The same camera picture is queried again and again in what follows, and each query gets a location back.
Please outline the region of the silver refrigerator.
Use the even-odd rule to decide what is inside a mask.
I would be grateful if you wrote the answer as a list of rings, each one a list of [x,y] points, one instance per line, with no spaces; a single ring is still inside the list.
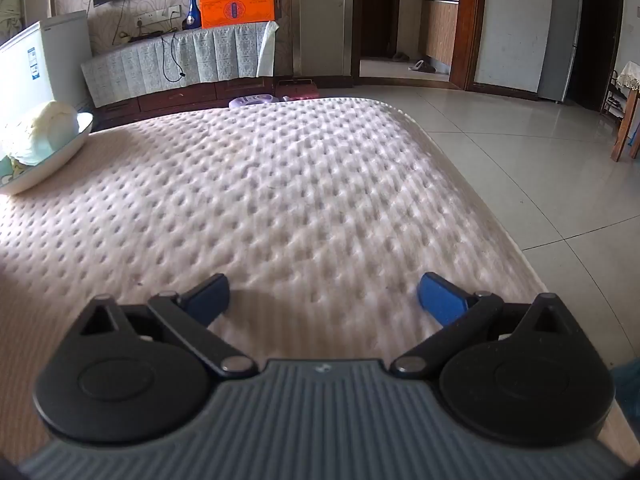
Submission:
[[[566,98],[581,17],[582,0],[552,0],[546,54],[538,86],[541,99],[562,103]]]

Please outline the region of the red floor scale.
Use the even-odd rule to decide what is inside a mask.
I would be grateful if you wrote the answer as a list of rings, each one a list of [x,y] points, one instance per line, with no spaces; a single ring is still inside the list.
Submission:
[[[317,85],[309,78],[281,79],[274,86],[274,95],[285,102],[320,98]]]

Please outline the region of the white blue plate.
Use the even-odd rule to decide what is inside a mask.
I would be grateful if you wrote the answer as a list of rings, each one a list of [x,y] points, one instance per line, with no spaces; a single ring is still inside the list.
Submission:
[[[37,166],[27,167],[24,171],[14,176],[13,172],[10,171],[11,164],[9,159],[7,157],[2,159],[1,194],[6,196],[21,194],[51,177],[66,162],[69,162],[87,141],[93,126],[93,114],[88,112],[79,113],[77,115],[77,123],[79,128],[78,135],[74,136],[73,140],[67,142],[55,153],[43,159]]]

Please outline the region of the wooden kitchen cabinet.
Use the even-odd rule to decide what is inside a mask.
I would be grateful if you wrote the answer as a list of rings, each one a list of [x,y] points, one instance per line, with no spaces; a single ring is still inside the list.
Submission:
[[[422,0],[419,52],[441,73],[451,70],[458,9],[457,0]]]

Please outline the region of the white chest freezer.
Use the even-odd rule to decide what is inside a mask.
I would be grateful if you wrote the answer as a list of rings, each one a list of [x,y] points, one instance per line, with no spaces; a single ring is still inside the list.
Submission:
[[[81,66],[92,59],[85,11],[35,22],[1,46],[1,125],[60,101],[92,110]]]

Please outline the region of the purple detergent bottle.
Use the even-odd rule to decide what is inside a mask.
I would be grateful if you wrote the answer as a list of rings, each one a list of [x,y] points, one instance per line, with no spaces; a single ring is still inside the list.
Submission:
[[[252,96],[238,96],[229,102],[230,108],[246,107],[253,105],[271,104],[278,102],[278,99],[272,94],[261,93]]]

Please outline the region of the cloth covered TV cabinet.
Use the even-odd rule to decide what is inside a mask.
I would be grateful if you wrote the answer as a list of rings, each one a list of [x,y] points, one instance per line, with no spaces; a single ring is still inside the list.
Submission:
[[[173,32],[95,56],[81,69],[107,127],[225,106],[273,87],[277,30],[261,22]]]

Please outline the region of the pink quilted table cover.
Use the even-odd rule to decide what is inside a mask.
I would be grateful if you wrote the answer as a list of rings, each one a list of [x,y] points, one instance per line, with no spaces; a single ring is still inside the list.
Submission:
[[[434,272],[502,312],[435,376]],[[216,273],[219,378],[148,308]],[[1,474],[17,479],[634,479],[574,316],[409,116],[363,99],[99,132],[1,206]]]

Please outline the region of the napa cabbage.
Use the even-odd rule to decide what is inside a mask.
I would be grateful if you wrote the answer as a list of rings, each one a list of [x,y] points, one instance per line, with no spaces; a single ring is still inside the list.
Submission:
[[[35,102],[1,115],[1,157],[36,166],[78,135],[77,112],[58,102]]]

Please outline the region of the blue glass bottle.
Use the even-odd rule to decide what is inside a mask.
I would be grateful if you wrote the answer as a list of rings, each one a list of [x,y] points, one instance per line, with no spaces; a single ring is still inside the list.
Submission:
[[[202,27],[201,11],[198,0],[189,0],[188,12],[182,22],[183,30],[198,29]]]

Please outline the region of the wooden side table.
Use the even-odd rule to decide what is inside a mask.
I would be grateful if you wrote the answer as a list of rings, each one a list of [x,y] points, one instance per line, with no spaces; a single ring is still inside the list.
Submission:
[[[629,61],[620,72],[613,70],[601,112],[618,125],[611,159],[618,162],[625,148],[635,159],[639,154],[639,124],[634,122],[639,115],[638,63]]]

